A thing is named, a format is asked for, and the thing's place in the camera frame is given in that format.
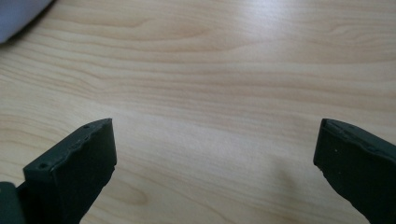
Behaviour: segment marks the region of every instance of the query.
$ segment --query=black object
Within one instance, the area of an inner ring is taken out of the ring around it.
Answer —
[[[396,223],[396,146],[356,126],[324,119],[314,164],[370,223]]]
[[[25,166],[19,187],[0,183],[0,224],[79,223],[116,163],[111,119],[80,127]]]

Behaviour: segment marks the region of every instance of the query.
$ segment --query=light wooden surface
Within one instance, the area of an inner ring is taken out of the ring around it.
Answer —
[[[322,118],[396,144],[396,2],[59,0],[0,47],[0,180],[103,118],[82,223],[368,223],[312,159]]]

